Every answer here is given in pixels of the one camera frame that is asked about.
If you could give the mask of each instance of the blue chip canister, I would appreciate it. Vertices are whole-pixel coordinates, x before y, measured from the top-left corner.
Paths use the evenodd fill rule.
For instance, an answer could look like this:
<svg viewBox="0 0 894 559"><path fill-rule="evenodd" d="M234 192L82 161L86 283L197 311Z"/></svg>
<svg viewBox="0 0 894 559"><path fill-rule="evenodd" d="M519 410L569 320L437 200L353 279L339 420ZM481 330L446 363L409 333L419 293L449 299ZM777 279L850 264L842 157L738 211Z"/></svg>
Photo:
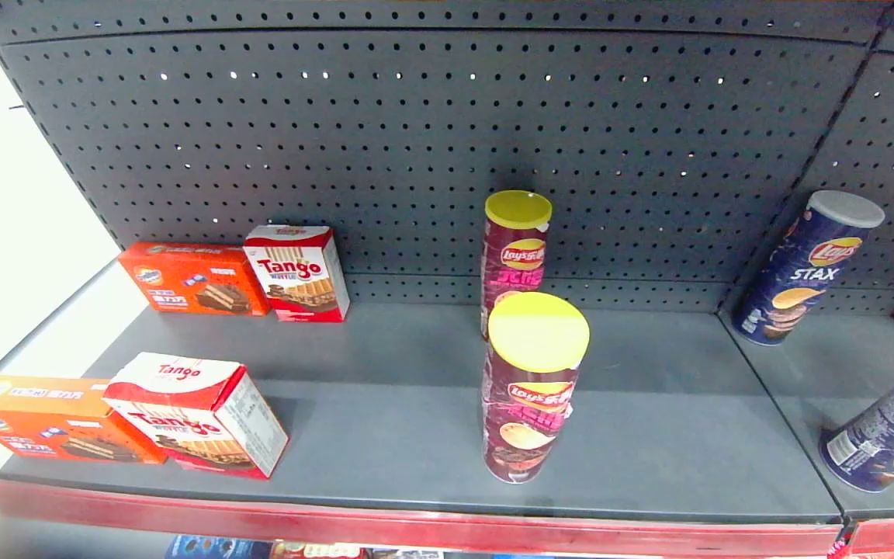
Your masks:
<svg viewBox="0 0 894 559"><path fill-rule="evenodd" d="M882 491L894 481L894 390L844 427L823 436L823 461L842 481Z"/></svg>
<svg viewBox="0 0 894 559"><path fill-rule="evenodd" d="M884 219L879 206L858 195L813 192L744 294L733 315L735 329L755 343L780 344Z"/></svg>

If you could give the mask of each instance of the orange snack box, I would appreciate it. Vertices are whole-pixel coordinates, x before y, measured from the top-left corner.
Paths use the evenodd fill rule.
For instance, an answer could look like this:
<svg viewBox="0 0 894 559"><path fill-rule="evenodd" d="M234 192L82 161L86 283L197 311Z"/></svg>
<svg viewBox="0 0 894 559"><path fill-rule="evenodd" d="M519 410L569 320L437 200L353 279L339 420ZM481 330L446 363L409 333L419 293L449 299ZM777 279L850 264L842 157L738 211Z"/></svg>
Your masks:
<svg viewBox="0 0 894 559"><path fill-rule="evenodd" d="M162 464L164 450L104 402L107 384L0 375L0 443L25 457Z"/></svg>
<svg viewBox="0 0 894 559"><path fill-rule="evenodd" d="M119 260L157 311L263 316L269 310L242 247L135 243Z"/></svg>

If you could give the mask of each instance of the gray shelf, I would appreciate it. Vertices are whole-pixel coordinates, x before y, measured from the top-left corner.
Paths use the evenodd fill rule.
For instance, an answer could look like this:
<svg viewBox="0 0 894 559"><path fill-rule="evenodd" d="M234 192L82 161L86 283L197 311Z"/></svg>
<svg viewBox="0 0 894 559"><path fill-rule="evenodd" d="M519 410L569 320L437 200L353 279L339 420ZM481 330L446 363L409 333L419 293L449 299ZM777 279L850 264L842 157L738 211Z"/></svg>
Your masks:
<svg viewBox="0 0 894 559"><path fill-rule="evenodd" d="M139 351L249 365L292 439L270 481L13 457L8 480L137 493L707 523L840 512L718 319L587 311L574 415L531 484L482 461L476 308L357 304L344 325L143 312L88 375Z"/></svg>
<svg viewBox="0 0 894 559"><path fill-rule="evenodd" d="M819 437L822 428L844 424L894 387L894 321L810 315L778 347L736 337L844 512L893 518L894 484L873 495L838 480L820 459Z"/></svg>

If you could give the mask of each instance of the maroon chip canister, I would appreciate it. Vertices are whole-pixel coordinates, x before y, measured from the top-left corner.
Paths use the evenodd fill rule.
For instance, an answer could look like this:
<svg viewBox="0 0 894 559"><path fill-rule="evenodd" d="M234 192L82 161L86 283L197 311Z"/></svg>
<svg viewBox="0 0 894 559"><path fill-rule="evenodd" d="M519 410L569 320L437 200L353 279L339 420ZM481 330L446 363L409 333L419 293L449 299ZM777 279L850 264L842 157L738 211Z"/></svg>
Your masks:
<svg viewBox="0 0 894 559"><path fill-rule="evenodd" d="M504 190L485 201L482 337L497 302L540 287L551 212L546 198L525 190Z"/></svg>
<svg viewBox="0 0 894 559"><path fill-rule="evenodd" d="M483 456L508 484L532 480L565 420L588 347L585 317L547 293L516 293L489 316L482 377Z"/></svg>

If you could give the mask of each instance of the lay's stax can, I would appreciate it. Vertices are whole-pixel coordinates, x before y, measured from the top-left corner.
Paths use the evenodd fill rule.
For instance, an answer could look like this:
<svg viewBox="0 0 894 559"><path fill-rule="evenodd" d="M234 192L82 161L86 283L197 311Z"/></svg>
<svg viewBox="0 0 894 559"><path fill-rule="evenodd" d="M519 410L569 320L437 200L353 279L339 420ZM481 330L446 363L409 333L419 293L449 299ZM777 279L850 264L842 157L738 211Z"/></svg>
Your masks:
<svg viewBox="0 0 894 559"><path fill-rule="evenodd" d="M894 481L894 390L847 425L823 437L823 461L842 481L882 491Z"/></svg>
<svg viewBox="0 0 894 559"><path fill-rule="evenodd" d="M733 315L737 331L755 343L778 345L840 279L867 234L885 219L872 201L847 192L813 192L802 216L758 273Z"/></svg>
<svg viewBox="0 0 894 559"><path fill-rule="evenodd" d="M525 190L503 190L485 201L482 337L501 298L540 287L551 211L546 198Z"/></svg>
<svg viewBox="0 0 894 559"><path fill-rule="evenodd" d="M485 464L524 484L543 467L571 414L589 328L577 308L547 293L515 293L489 316L482 376Z"/></svg>

